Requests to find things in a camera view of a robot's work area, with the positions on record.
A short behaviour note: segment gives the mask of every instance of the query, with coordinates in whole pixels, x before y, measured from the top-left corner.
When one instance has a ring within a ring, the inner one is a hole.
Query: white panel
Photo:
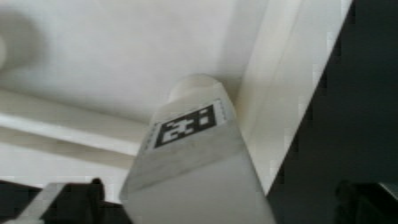
[[[237,110],[265,192],[281,168],[350,0],[270,0]]]

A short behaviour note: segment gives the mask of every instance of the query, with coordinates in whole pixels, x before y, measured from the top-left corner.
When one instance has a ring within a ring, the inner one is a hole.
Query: white beam
[[[128,155],[137,154],[146,125],[0,90],[0,126]]]

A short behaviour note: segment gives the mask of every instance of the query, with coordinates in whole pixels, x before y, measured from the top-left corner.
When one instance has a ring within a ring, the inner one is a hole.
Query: black object
[[[343,181],[336,197],[336,224],[398,224],[398,200],[379,183]]]
[[[41,192],[39,188],[0,181],[0,223],[16,219]],[[103,183],[70,183],[41,216],[47,224],[134,224],[119,204],[105,199]]]

